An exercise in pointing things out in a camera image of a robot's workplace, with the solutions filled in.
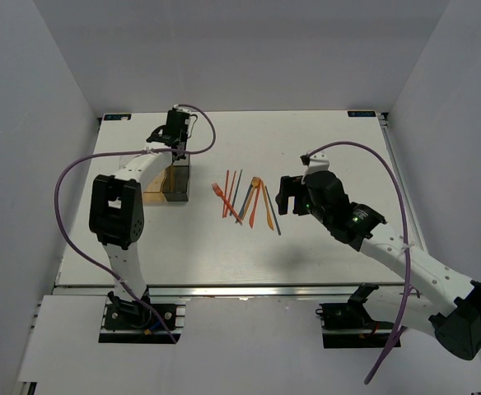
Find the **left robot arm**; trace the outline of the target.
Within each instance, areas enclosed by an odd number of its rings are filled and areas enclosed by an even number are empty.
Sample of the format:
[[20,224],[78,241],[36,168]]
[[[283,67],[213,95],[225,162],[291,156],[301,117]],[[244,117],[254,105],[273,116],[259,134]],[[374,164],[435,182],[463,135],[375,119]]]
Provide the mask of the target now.
[[[151,318],[151,308],[135,300],[147,296],[138,257],[144,206],[189,200],[190,158],[182,151],[191,117],[188,110],[170,109],[166,122],[146,139],[148,153],[135,155],[113,174],[100,174],[93,181],[89,229],[103,245],[110,269],[119,275],[114,296],[128,302],[122,316],[132,328],[143,328]],[[163,148],[165,152],[151,152]]]

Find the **red-orange fork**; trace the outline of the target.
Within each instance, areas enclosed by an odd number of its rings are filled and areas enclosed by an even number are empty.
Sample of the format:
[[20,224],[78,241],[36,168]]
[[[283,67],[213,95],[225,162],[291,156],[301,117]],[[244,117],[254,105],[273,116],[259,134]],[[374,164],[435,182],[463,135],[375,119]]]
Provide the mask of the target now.
[[221,190],[221,188],[219,187],[219,185],[217,183],[212,183],[212,190],[223,201],[223,204],[226,207],[226,209],[223,211],[222,216],[226,217],[228,213],[231,213],[239,223],[242,223],[242,219],[237,214],[237,212],[234,210],[233,206],[230,204],[230,202],[226,198],[224,192]]

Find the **red-orange knife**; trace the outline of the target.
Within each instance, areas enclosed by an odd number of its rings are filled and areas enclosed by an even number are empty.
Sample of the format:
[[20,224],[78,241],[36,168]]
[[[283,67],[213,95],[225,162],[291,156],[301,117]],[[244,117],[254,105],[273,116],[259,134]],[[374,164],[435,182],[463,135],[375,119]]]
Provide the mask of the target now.
[[253,190],[255,191],[255,200],[254,200],[254,205],[253,205],[252,211],[250,213],[250,219],[249,219],[250,228],[253,228],[254,224],[255,224],[255,216],[256,216],[256,212],[257,212],[257,206],[258,206],[258,202],[259,202],[259,195],[260,195],[262,183],[263,182],[262,182],[261,178],[259,178],[259,177],[255,178],[255,183],[254,183],[254,187],[253,187]]

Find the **orange spoon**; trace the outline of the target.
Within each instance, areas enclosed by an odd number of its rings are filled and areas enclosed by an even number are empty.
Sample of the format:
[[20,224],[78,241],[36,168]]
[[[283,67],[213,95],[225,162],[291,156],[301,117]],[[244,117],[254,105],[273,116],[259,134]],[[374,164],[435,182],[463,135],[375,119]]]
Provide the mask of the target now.
[[[256,178],[256,177],[254,177],[254,178],[251,180],[251,182],[250,182],[250,184],[252,184],[253,187],[254,187],[254,183],[255,183],[255,178]],[[251,196],[250,196],[250,198],[249,198],[248,203],[246,204],[245,215],[246,215],[246,212],[247,212],[247,210],[248,210],[248,208],[249,208],[249,206],[250,206],[250,202],[251,202],[251,199],[252,199],[252,197],[253,197],[253,195],[254,195],[254,192],[255,192],[255,191],[252,190],[252,194],[251,194]]]

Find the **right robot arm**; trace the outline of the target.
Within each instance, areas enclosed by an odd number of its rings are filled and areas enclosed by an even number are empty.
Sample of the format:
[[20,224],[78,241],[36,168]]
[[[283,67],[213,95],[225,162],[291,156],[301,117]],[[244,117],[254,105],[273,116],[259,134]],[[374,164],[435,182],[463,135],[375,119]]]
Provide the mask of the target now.
[[409,298],[402,324],[425,332],[452,355],[472,360],[481,350],[481,281],[412,247],[371,207],[350,201],[328,170],[283,176],[275,198],[281,215],[311,215],[342,244],[388,267],[423,295]]

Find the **blue plastic knife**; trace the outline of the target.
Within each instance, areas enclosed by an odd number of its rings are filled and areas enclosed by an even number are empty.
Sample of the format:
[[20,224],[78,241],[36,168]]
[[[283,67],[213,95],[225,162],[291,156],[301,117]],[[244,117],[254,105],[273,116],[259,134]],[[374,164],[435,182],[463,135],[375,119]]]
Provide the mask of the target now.
[[252,194],[252,190],[253,190],[253,185],[251,184],[249,187],[248,187],[248,190],[246,192],[246,195],[245,195],[245,199],[241,205],[241,208],[240,208],[240,212],[239,212],[239,217],[241,220],[244,219],[244,216],[245,216],[245,208],[246,208],[246,204],[248,203],[249,201],[249,198]]

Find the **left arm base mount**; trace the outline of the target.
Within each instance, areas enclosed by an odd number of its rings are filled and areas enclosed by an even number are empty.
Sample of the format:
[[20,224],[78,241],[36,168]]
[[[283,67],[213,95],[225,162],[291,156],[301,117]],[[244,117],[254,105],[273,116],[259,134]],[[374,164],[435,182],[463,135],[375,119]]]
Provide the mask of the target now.
[[160,319],[135,300],[121,300],[111,291],[105,301],[98,342],[101,344],[174,345],[184,327],[185,305],[173,303],[150,304]]

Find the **orange knife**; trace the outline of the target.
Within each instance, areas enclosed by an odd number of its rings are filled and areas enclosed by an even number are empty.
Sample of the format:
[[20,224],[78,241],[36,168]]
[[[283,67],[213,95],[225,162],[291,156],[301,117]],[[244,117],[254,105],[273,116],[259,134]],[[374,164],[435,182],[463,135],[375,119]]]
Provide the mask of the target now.
[[267,191],[267,188],[266,188],[264,182],[262,182],[261,188],[262,188],[263,197],[264,197],[264,206],[265,206],[265,211],[266,211],[267,225],[268,225],[270,230],[274,230],[273,217],[272,217],[270,205],[269,205],[268,191]]

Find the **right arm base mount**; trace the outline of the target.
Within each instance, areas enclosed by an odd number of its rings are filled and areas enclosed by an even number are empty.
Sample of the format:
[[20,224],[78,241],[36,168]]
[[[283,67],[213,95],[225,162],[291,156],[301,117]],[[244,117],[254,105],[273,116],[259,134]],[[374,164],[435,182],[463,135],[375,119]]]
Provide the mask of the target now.
[[345,302],[322,303],[315,310],[321,321],[325,349],[381,349],[393,324],[371,318],[365,303],[378,285],[361,284]]

